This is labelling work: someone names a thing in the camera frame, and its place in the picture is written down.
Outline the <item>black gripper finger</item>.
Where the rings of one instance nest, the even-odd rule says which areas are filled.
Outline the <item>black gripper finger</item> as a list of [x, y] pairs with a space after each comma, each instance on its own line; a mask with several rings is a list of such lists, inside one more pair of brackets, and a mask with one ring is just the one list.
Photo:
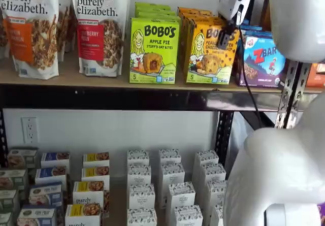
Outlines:
[[231, 35], [226, 30], [222, 30], [220, 32], [220, 36], [219, 36], [219, 46], [220, 47], [227, 47], [230, 36]]
[[239, 29], [235, 21], [227, 22], [227, 42], [237, 41], [239, 37]]

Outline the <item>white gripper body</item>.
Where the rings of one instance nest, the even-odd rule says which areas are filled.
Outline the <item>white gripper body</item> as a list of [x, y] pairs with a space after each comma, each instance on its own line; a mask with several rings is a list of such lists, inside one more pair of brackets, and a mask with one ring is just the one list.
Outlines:
[[218, 15], [230, 21], [243, 21], [248, 10], [250, 0], [219, 0]]

